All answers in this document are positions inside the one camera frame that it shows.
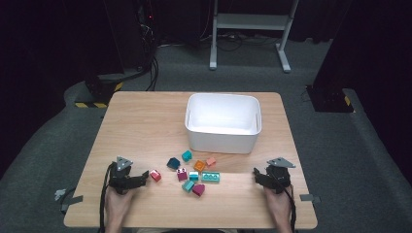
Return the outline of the long teal toy block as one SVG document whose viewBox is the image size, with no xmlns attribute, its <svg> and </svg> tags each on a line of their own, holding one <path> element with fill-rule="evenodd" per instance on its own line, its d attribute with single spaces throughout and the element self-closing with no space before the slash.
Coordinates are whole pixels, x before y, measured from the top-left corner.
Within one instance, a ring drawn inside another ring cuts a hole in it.
<svg viewBox="0 0 412 233">
<path fill-rule="evenodd" d="M 201 174 L 201 180 L 204 183 L 219 183 L 221 174 L 219 172 L 203 172 Z"/>
</svg>

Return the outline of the dark blue toy block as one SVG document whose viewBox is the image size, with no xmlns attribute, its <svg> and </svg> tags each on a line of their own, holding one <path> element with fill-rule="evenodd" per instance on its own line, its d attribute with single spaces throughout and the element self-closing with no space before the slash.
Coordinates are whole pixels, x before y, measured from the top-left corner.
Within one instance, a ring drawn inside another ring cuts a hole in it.
<svg viewBox="0 0 412 233">
<path fill-rule="evenodd" d="M 181 162 L 176 157 L 171 157 L 166 164 L 167 167 L 169 167 L 170 169 L 174 169 L 174 170 L 177 170 L 180 167 L 180 165 L 181 165 Z"/>
</svg>

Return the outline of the person's right hand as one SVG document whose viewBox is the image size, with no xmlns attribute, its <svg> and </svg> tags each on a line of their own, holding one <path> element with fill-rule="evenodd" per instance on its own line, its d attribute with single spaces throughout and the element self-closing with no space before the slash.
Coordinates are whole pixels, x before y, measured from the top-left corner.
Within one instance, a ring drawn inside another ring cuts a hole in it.
<svg viewBox="0 0 412 233">
<path fill-rule="evenodd" d="M 269 213 L 277 226 L 288 224 L 292 213 L 290 198 L 286 192 L 276 194 L 272 189 L 265 187 L 264 194 Z"/>
</svg>

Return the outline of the black stand base striped tape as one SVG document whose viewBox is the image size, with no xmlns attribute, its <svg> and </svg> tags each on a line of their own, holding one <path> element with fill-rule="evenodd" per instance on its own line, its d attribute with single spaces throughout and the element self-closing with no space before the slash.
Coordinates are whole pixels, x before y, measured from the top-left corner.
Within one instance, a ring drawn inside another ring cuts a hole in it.
<svg viewBox="0 0 412 233">
<path fill-rule="evenodd" d="M 352 113 L 354 108 L 349 97 L 342 90 L 327 90 L 307 85 L 306 91 L 316 112 Z"/>
<path fill-rule="evenodd" d="M 90 76 L 85 79 L 75 106 L 78 108 L 107 108 L 114 93 L 123 86 L 120 74 Z"/>
</svg>

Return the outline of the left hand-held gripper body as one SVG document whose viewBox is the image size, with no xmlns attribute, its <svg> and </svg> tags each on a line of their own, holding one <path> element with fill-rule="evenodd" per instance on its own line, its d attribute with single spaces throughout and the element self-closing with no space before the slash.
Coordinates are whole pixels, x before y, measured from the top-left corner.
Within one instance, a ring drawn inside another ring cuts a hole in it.
<svg viewBox="0 0 412 233">
<path fill-rule="evenodd" d="M 131 186 L 133 182 L 142 182 L 138 181 L 137 177 L 129 176 L 132 164 L 133 162 L 131 160 L 121 156 L 118 156 L 117 160 L 112 163 L 109 186 L 118 194 L 125 194 L 129 189 L 132 189 Z"/>
</svg>

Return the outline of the person's left hand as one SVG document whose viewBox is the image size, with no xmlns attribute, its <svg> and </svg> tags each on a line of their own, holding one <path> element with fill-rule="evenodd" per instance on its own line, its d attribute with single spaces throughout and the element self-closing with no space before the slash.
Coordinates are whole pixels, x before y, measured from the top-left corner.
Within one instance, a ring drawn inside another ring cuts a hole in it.
<svg viewBox="0 0 412 233">
<path fill-rule="evenodd" d="M 135 190 L 129 190 L 125 194 L 118 194 L 112 187 L 108 187 L 105 204 L 108 226 L 122 226 L 135 193 Z"/>
</svg>

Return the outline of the grey tape strip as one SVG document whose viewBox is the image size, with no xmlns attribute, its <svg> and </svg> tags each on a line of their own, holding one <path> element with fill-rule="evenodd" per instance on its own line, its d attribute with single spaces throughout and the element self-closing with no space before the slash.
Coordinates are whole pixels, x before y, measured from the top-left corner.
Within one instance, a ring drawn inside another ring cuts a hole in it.
<svg viewBox="0 0 412 233">
<path fill-rule="evenodd" d="M 300 194 L 299 197 L 302 202 L 308 201 L 308 202 L 312 202 L 313 204 L 321 202 L 321 198 L 313 194 Z"/>
<path fill-rule="evenodd" d="M 63 203 L 61 205 L 60 211 L 65 215 L 71 205 L 81 203 L 83 199 L 84 199 L 83 195 L 71 198 L 67 203 Z"/>
</svg>

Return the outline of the dark equipment rack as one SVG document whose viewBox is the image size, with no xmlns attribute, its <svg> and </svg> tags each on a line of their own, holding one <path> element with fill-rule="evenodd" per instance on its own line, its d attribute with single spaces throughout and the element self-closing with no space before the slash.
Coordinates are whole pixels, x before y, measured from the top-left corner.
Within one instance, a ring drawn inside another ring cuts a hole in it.
<svg viewBox="0 0 412 233">
<path fill-rule="evenodd" d="M 148 0 L 104 0 L 122 68 L 143 69 L 150 58 Z"/>
</svg>

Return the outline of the white plastic bin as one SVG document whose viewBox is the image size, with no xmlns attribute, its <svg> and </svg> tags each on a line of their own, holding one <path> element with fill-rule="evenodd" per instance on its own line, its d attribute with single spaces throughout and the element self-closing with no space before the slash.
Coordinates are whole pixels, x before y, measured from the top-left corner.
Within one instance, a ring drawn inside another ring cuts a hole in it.
<svg viewBox="0 0 412 233">
<path fill-rule="evenodd" d="M 195 93 L 185 127 L 193 150 L 250 153 L 262 129 L 260 103 L 250 95 Z"/>
</svg>

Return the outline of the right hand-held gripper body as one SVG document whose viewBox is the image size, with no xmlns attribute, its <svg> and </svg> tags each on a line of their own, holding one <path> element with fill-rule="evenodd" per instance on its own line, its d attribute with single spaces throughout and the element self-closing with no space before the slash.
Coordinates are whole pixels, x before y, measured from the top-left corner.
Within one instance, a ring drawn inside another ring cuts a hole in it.
<svg viewBox="0 0 412 233">
<path fill-rule="evenodd" d="M 261 185 L 272 189 L 276 194 L 280 194 L 291 185 L 291 175 L 289 168 L 295 165 L 283 157 L 274 158 L 267 161 L 265 174 L 259 174 L 258 180 Z"/>
</svg>

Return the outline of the white metal stand frame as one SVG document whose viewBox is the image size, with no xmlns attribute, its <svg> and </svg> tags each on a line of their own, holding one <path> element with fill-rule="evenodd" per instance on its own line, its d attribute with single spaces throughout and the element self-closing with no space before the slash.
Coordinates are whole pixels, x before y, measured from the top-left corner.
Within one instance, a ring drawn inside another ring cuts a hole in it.
<svg viewBox="0 0 412 233">
<path fill-rule="evenodd" d="M 213 8 L 213 26 L 212 26 L 212 42 L 210 48 L 209 68 L 216 70 L 217 62 L 217 37 L 219 29 L 249 29 L 249 30 L 271 30 L 282 31 L 283 35 L 281 42 L 275 45 L 275 49 L 279 56 L 283 71 L 289 73 L 292 68 L 288 62 L 285 46 L 289 38 L 292 28 L 294 15 L 299 3 L 299 0 L 292 0 L 292 6 L 287 15 L 245 15 L 245 14 L 222 14 L 219 12 L 219 0 L 214 0 Z"/>
</svg>

